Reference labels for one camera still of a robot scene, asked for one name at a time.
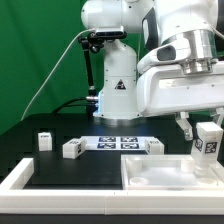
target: green backdrop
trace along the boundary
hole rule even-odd
[[[0,134],[20,121],[70,41],[84,29],[80,19],[84,3],[85,0],[0,1]],[[129,35],[125,42],[137,50],[137,35]],[[91,55],[91,60],[96,87],[100,89],[103,53]],[[76,43],[27,115],[49,113],[70,99],[86,96],[87,87],[83,52]]]

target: black tabletop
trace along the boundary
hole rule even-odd
[[[191,115],[193,127],[196,122],[211,121],[205,115]],[[39,152],[38,133],[51,132],[53,150]],[[174,116],[148,118],[145,122],[129,127],[109,127],[87,119],[83,114],[37,114],[26,118],[0,136],[0,182],[10,173],[22,158],[34,158],[35,172],[26,189],[122,189],[121,154],[136,154],[139,151],[85,151],[75,160],[63,159],[62,145],[72,138],[81,136],[154,136],[165,145],[165,154],[190,154],[192,142],[186,142],[183,131]],[[224,160],[222,141],[218,160]],[[224,221],[224,217],[204,216],[53,216],[53,215],[1,215],[0,223],[12,223],[17,218],[20,223],[164,223],[169,220],[181,223],[214,223]]]

